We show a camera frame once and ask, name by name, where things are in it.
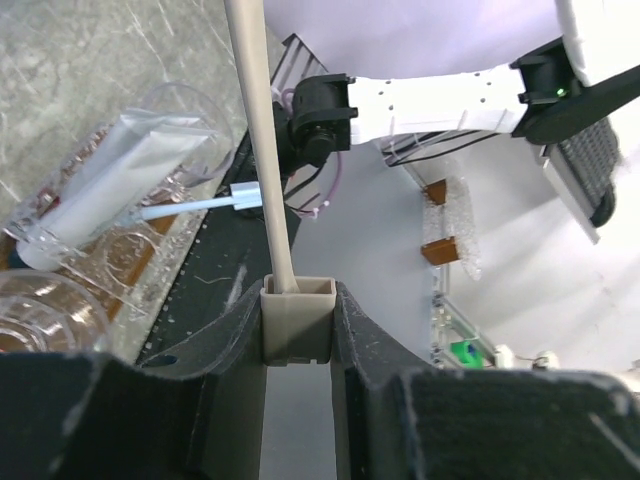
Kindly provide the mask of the clear square organizer tray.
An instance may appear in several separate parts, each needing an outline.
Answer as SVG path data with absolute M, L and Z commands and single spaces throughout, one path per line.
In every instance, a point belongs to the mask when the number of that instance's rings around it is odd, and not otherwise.
M 55 204 L 54 196 L 72 174 L 55 168 L 1 223 L 1 268 L 9 268 L 9 252 L 39 216 Z M 85 287 L 103 306 L 110 320 L 122 315 L 136 321 L 155 315 L 161 296 L 194 241 L 204 214 L 186 213 L 128 227 L 115 226 L 62 259 L 55 272 Z

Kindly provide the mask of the white blue toothbrush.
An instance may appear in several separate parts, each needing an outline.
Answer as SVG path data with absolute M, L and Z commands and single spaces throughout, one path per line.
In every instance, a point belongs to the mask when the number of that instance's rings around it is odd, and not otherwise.
M 154 205 L 142 207 L 122 216 L 117 222 L 119 226 L 131 226 L 143 221 L 150 221 L 194 211 L 211 210 L 221 207 L 232 207 L 236 211 L 262 206 L 260 185 L 257 181 L 235 183 L 230 186 L 230 194 L 212 197 L 206 200 L 189 201 L 177 204 Z

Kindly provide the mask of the grey toothbrush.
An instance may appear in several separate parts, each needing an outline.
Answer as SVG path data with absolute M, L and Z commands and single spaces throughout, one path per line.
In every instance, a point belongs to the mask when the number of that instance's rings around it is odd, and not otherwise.
M 277 158 L 264 7 L 224 3 L 260 184 L 272 274 L 260 290 L 263 361 L 326 364 L 331 358 L 336 282 L 294 274 Z

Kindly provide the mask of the white red toothpaste tube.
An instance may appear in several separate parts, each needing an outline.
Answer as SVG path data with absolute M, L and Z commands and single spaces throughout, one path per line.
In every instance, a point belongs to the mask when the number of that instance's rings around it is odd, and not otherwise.
M 155 112 L 130 108 L 120 114 L 113 125 L 102 126 L 74 147 L 61 165 L 69 173 L 85 164 L 105 144 L 106 156 L 115 158 L 123 155 L 145 134 L 160 126 L 190 127 L 202 116 L 195 113 Z

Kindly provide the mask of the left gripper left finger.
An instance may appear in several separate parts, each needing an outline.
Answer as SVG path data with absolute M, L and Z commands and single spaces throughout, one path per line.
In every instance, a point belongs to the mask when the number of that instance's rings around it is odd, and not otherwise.
M 265 401 L 260 285 L 140 366 L 1 357 L 5 479 L 255 479 Z

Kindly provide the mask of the white toothpaste tube blue cap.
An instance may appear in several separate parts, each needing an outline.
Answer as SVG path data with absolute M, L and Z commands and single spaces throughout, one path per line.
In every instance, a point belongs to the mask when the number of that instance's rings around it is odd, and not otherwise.
M 68 185 L 59 205 L 29 230 L 30 238 L 17 243 L 17 256 L 35 270 L 57 269 L 62 259 L 113 226 L 213 134 L 176 126 L 149 131 L 80 187 Z

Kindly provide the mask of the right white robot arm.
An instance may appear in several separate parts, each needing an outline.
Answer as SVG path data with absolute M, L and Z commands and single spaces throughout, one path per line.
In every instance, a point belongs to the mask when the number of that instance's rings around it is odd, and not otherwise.
M 558 38 L 485 70 L 405 79 L 345 74 L 301 81 L 288 134 L 318 165 L 333 152 L 394 135 L 509 134 L 566 141 L 639 96 L 639 4 L 558 1 Z

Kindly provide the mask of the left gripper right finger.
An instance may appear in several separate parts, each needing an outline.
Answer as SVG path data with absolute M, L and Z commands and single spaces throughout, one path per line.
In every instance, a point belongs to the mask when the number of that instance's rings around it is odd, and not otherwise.
M 331 382 L 341 479 L 635 479 L 639 403 L 610 374 L 439 369 L 337 285 Z

